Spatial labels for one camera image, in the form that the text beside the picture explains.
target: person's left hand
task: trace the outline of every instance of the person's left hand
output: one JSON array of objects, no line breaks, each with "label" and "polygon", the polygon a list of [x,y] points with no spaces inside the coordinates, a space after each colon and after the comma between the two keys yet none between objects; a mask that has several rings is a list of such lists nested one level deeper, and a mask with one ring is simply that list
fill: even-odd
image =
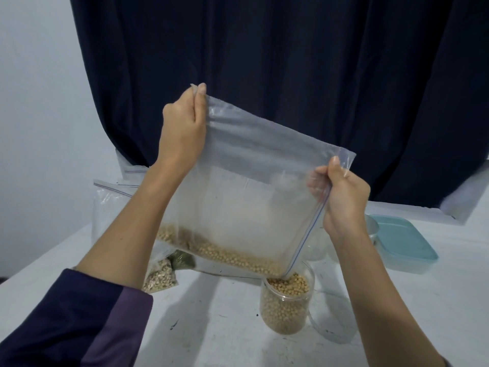
[{"label": "person's left hand", "polygon": [[194,96],[193,88],[189,87],[176,102],[163,108],[156,163],[170,167],[182,177],[195,165],[204,148],[206,89],[205,84],[200,84]]}]

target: white wall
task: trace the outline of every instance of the white wall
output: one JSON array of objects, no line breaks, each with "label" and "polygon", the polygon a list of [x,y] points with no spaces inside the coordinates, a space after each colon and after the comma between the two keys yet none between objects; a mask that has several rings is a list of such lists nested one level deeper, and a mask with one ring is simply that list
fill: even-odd
[{"label": "white wall", "polygon": [[90,221],[92,179],[120,177],[69,0],[0,0],[0,276]]}]

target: curtain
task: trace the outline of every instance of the curtain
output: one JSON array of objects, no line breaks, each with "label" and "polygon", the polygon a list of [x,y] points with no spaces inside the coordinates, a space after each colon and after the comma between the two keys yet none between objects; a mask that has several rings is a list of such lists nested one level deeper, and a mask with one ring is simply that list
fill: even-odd
[{"label": "curtain", "polygon": [[489,153],[489,0],[71,0],[132,163],[190,83],[357,153],[371,200],[438,207]]}]

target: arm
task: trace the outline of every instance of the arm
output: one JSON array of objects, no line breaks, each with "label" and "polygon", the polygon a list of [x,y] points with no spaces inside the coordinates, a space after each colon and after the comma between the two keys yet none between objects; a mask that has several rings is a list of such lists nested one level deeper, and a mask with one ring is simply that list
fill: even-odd
[{"label": "arm", "polygon": [[0,343],[0,365],[132,366],[153,304],[140,289],[163,213],[205,141],[205,85],[163,110],[158,159],[119,216]]},{"label": "arm", "polygon": [[365,354],[371,367],[444,367],[394,287],[370,241],[364,211],[370,187],[333,158],[316,169],[332,182],[324,227],[338,254]]}]

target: sleeve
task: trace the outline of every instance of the sleeve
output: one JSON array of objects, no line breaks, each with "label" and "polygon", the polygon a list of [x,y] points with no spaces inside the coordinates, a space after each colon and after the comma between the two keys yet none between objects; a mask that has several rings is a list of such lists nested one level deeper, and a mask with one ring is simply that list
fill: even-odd
[{"label": "sleeve", "polygon": [[0,344],[0,365],[132,366],[152,305],[143,291],[65,269]]}]

